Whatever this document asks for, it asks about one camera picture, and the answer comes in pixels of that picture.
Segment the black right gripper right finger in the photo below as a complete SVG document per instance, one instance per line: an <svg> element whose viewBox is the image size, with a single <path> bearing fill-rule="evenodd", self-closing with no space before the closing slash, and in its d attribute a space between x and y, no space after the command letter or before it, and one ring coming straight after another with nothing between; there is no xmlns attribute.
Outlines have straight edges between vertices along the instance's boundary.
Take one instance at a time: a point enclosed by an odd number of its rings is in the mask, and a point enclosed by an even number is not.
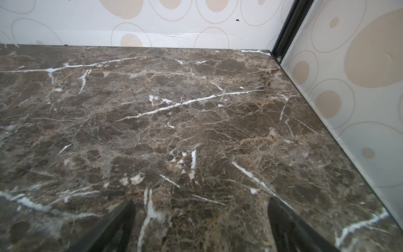
<svg viewBox="0 0 403 252"><path fill-rule="evenodd" d="M278 252L338 252L278 197L271 197L268 217Z"/></svg>

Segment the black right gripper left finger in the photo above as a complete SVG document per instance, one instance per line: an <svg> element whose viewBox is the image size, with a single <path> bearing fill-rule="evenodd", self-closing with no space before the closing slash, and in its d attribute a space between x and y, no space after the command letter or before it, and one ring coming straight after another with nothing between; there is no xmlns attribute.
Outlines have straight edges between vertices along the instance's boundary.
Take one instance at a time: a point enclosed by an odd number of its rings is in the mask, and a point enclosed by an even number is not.
<svg viewBox="0 0 403 252"><path fill-rule="evenodd" d="M135 216L134 202L125 199L67 251L125 252L134 227Z"/></svg>

